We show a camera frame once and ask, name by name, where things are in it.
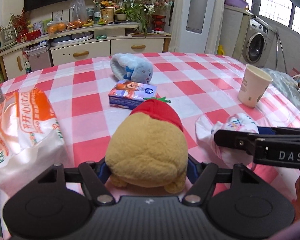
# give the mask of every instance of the red box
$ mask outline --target red box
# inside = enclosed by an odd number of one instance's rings
[[[35,31],[30,32],[30,33],[26,33],[26,34],[18,36],[17,41],[19,43],[26,42],[26,41],[32,41],[36,38],[39,38],[40,35],[41,35],[41,31],[40,30],[35,30]]]

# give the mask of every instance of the orange plastic bag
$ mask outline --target orange plastic bag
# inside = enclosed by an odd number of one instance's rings
[[[0,104],[0,188],[9,196],[54,163],[71,165],[56,115],[38,89]]]
[[[49,35],[63,32],[67,28],[67,21],[62,20],[62,15],[57,14],[51,22],[47,23],[47,33]]]

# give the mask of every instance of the banana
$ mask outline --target banana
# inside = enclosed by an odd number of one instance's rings
[[[83,24],[82,27],[90,27],[90,26],[92,26],[93,24],[94,24],[94,22],[91,21],[91,22],[88,22],[88,23],[86,23],[86,24]]]

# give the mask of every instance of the drawer handle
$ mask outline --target drawer handle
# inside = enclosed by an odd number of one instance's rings
[[[87,56],[89,55],[89,51],[84,51],[84,52],[76,52],[73,54],[74,57],[81,57],[81,56]]]
[[[131,49],[145,49],[145,48],[146,48],[145,45],[140,45],[140,46],[132,45],[132,46],[131,46]]]
[[[18,62],[19,70],[22,71],[22,65],[21,65],[21,58],[20,57],[17,57],[17,62]]]

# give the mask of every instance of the paper cup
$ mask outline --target paper cup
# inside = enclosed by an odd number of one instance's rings
[[[248,107],[255,107],[272,82],[272,77],[253,65],[246,65],[238,99]]]

